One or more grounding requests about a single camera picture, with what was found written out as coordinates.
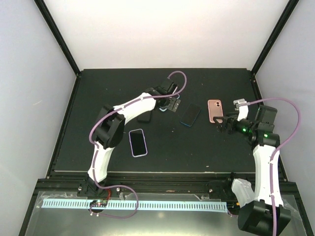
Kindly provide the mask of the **pink phone case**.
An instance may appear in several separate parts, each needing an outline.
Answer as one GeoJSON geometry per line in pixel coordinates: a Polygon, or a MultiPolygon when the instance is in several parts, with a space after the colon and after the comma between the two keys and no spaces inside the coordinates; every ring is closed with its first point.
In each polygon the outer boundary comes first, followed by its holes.
{"type": "Polygon", "coordinates": [[[222,117],[222,104],[218,99],[208,100],[208,113],[209,113],[209,121],[210,123],[215,123],[214,117],[222,117]]]}

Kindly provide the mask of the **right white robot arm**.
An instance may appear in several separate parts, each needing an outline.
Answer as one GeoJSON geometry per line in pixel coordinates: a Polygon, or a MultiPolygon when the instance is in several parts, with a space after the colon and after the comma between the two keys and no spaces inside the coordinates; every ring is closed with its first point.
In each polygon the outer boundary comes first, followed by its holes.
{"type": "Polygon", "coordinates": [[[254,121],[247,118],[248,109],[238,108],[237,115],[213,117],[218,129],[229,134],[238,132],[252,147],[255,162],[255,186],[235,178],[224,185],[229,198],[240,204],[238,228],[258,236],[278,236],[291,221],[280,193],[278,160],[280,137],[273,132],[277,109],[261,105],[254,121]]]}

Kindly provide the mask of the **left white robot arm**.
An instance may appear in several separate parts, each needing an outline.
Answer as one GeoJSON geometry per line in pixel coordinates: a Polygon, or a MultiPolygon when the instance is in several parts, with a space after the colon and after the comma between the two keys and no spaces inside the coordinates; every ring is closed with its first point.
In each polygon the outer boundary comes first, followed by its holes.
{"type": "Polygon", "coordinates": [[[107,169],[114,148],[124,136],[125,125],[134,118],[156,108],[168,107],[187,85],[181,89],[170,77],[155,88],[148,88],[136,98],[116,106],[103,106],[96,124],[89,133],[89,142],[94,145],[94,153],[88,170],[88,190],[94,196],[101,196],[108,187],[103,180],[107,178],[107,169]]]}

